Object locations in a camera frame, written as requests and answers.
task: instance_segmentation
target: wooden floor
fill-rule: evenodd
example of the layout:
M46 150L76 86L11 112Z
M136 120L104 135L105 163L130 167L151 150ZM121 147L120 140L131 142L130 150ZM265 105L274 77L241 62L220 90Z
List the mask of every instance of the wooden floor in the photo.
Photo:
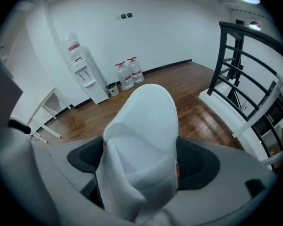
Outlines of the wooden floor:
M166 88L175 102L180 136L242 149L221 119L198 99L199 93L208 88L212 76L212 70L195 63L156 71L145 75L144 82L135 84L132 89L122 91L119 87L118 96L110 97L100 105L88 103L59 116L48 127L62 138L58 139L44 130L39 133L48 140L48 145L101 136L131 93L143 84L154 83Z

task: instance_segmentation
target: black baseboard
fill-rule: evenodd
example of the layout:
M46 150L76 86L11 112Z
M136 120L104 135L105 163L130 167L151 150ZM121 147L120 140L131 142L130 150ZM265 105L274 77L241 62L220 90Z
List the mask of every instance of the black baseboard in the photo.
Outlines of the black baseboard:
M189 62L192 62L192 59L187 59L187 60L179 61L179 62L176 62L176 63L163 65L163 66L160 66L160 67L157 67L157 68L154 68L154 69L144 71L144 72L142 72L142 74L145 75L145 74L148 74L148 73L153 73L153 72L156 72L158 70L166 69L168 67L172 67L172 66L175 66L175 65L181 65L181 64L185 64L185 63L189 63Z
M162 70L162 69L166 69L168 67L172 67L172 66L175 66L175 65L181 65L181 64L185 64L185 63L189 63L189 62L192 62L192 59L188 59L188 60L183 60L183 61L179 61L179 62L176 62L176 63L172 63L172 64L168 64L168 65L164 65L164 66L160 66L160 67L157 67L157 68L154 68L154 69L150 69L150 70L147 70L147 71L144 71L142 72L144 75L145 74L148 74L148 73L152 73L152 72L156 72L158 70ZM75 109L78 109L80 107L82 107L83 105L86 105L88 103L92 102L92 99L89 98L83 102L81 102L80 104L76 105L76 106L73 106L73 105L70 105L71 108L75 108ZM69 109L68 108L65 108L64 110L60 111L56 117L60 116L61 114L63 114L64 112L68 111ZM54 118L52 117L50 120L48 120L44 125L47 125L49 123L51 123L52 121L54 120Z

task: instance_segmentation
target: water bottle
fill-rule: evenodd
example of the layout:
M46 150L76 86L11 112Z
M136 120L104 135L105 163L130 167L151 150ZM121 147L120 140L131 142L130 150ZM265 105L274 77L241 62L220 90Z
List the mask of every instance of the water bottle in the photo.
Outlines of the water bottle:
M136 61L136 57L129 58L128 61L130 61L128 67L131 71L134 83L143 82L144 77L142 74L142 69L140 64Z
M125 65L125 62L115 65L117 67L117 76L121 82L122 89L127 90L133 87L134 82L132 79L129 68Z
M76 63L83 58L83 53L80 47L80 42L75 33L70 33L64 39L68 51L70 53L70 60L72 63Z

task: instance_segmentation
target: trash can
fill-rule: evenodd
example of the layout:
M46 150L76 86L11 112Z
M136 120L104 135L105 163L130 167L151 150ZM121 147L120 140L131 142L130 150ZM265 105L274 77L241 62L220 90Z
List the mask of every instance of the trash can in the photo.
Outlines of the trash can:
M112 96L117 96L119 94L117 84L114 82L108 85L108 91Z

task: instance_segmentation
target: white cloth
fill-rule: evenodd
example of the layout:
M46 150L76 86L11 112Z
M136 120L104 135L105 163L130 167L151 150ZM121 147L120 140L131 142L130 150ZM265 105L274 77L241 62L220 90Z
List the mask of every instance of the white cloth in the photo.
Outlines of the white cloth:
M176 107L163 87L131 94L104 131L96 175L106 211L143 222L175 195L177 135Z

